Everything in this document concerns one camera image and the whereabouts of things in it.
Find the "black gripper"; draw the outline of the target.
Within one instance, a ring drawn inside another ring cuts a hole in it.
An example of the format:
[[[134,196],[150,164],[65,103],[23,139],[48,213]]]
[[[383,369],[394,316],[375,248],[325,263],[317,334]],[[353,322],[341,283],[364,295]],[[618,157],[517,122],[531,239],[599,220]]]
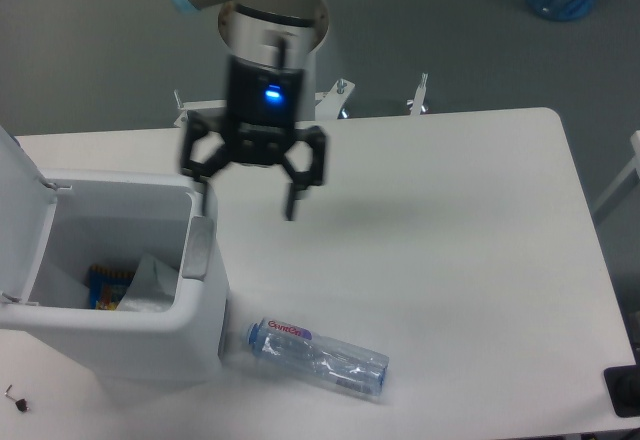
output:
[[[293,221],[300,194],[325,183],[328,137],[319,126],[295,129],[305,72],[277,69],[233,56],[229,63],[226,113],[188,110],[179,153],[179,172],[193,181],[209,209],[210,180],[230,161],[279,164],[290,178],[284,217]],[[307,170],[297,171],[287,152],[298,142],[311,150]]]

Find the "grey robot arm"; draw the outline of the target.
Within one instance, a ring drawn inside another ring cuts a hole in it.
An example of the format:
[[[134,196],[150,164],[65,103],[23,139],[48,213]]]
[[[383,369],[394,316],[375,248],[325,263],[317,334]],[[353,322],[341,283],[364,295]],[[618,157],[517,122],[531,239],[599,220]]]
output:
[[[279,165],[290,178],[284,216],[293,220],[302,192],[324,183],[327,136],[297,126],[319,0],[172,1],[182,11],[233,5],[225,108],[187,111],[182,174],[205,184],[231,163]]]

